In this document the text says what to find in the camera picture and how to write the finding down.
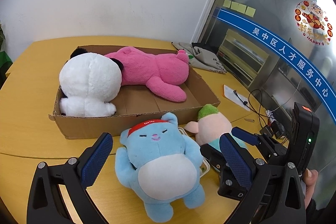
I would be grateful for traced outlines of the right human hand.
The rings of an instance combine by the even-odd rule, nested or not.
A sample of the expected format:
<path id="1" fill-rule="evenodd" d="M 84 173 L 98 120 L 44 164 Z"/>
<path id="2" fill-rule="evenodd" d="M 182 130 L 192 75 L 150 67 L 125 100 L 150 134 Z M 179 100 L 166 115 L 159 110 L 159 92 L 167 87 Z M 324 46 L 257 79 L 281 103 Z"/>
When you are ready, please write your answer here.
<path id="1" fill-rule="evenodd" d="M 302 176 L 302 179 L 306 185 L 304 202 L 305 202 L 305 208 L 307 208 L 311 201 L 311 198 L 313 197 L 315 184 L 318 179 L 318 171 L 315 169 L 313 170 L 306 169 L 305 173 Z"/>

